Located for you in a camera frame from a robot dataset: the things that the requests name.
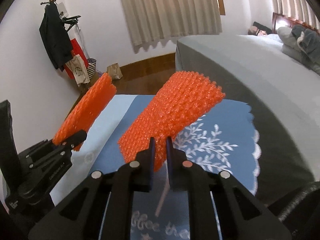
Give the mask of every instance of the bed headboard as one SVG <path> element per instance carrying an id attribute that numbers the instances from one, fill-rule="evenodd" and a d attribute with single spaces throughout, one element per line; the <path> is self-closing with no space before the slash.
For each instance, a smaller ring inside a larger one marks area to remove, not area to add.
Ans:
<path id="1" fill-rule="evenodd" d="M 296 24 L 301 24 L 307 29 L 311 29 L 313 31 L 316 31 L 318 34 L 320 34 L 320 30 L 317 30 L 316 28 L 310 26 L 309 24 L 302 22 L 300 20 L 287 17 L 285 15 L 279 14 L 279 13 L 273 13 L 272 16 L 272 33 L 277 33 L 277 30 L 279 27 L 282 26 L 288 26 L 292 28 Z"/>

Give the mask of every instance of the curtain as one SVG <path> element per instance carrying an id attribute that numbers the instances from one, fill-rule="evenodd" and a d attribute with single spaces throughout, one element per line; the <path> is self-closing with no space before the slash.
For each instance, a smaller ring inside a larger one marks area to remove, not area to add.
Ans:
<path id="1" fill-rule="evenodd" d="M 121 0 L 132 44 L 222 32 L 217 0 Z"/>
<path id="2" fill-rule="evenodd" d="M 320 29 L 320 22 L 306 0 L 273 0 L 276 13 L 301 20 Z"/>

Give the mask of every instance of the silver screw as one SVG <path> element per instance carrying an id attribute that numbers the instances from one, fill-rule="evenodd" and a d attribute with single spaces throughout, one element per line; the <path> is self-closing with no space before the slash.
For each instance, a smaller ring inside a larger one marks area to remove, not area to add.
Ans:
<path id="1" fill-rule="evenodd" d="M 98 179 L 98 178 L 100 178 L 101 176 L 102 176 L 101 171 L 94 171 L 93 173 L 91 173 L 91 177 L 92 177 L 93 179 Z"/>
<path id="2" fill-rule="evenodd" d="M 220 172 L 220 176 L 223 177 L 224 179 L 230 178 L 230 173 L 227 171 L 222 171 Z"/>
<path id="3" fill-rule="evenodd" d="M 132 161 L 132 162 L 130 162 L 129 166 L 130 166 L 131 168 L 137 168 L 137 167 L 140 166 L 140 162 L 138 162 L 138 161 Z"/>
<path id="4" fill-rule="evenodd" d="M 190 168 L 192 167 L 193 163 L 191 161 L 184 161 L 182 163 L 182 166 L 185 167 L 185 168 Z"/>

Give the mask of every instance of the gray bed cover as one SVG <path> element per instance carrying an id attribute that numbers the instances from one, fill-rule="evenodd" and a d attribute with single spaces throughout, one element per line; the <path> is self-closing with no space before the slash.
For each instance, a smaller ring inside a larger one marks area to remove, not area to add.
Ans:
<path id="1" fill-rule="evenodd" d="M 176 70 L 197 71 L 252 107 L 262 155 L 257 197 L 271 204 L 320 178 L 320 77 L 255 36 L 178 40 Z"/>

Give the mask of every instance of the white star print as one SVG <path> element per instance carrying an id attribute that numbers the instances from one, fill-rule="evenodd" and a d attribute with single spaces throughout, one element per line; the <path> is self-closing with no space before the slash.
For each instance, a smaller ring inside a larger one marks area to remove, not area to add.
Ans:
<path id="1" fill-rule="evenodd" d="M 144 234 L 141 234 L 142 238 L 141 240 L 152 240 L 153 238 L 149 236 L 148 233 L 146 233 L 145 235 Z"/>

